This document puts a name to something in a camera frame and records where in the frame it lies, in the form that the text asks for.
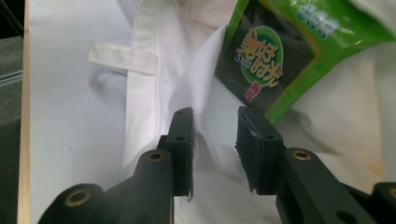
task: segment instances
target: green plastic bag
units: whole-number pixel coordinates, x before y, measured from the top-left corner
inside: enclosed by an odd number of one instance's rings
[[[240,0],[216,76],[275,123],[345,58],[393,40],[347,0]]]

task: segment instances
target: green package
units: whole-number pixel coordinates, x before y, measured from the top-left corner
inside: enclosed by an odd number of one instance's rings
[[[275,123],[345,58],[394,39],[347,0],[239,0],[216,76]]]

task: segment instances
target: wooden edge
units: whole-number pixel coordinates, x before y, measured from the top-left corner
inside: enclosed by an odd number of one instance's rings
[[[29,78],[29,0],[25,0],[23,35],[23,75],[21,105],[20,183],[18,224],[30,224],[30,78]]]

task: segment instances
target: white cloth bag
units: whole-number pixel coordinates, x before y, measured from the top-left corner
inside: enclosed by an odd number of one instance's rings
[[[242,103],[214,77],[223,25],[234,5],[226,0],[143,0],[131,47],[102,42],[90,47],[90,62],[128,76],[123,178],[167,134],[175,111],[194,109],[194,197],[176,199],[176,223],[280,223],[275,197],[248,191],[234,149]],[[393,49],[394,44],[378,46],[340,63],[276,125],[287,147],[317,152],[340,181],[367,192],[384,179],[384,163],[385,178],[396,179],[391,134],[396,131],[391,115],[396,69],[384,56]]]

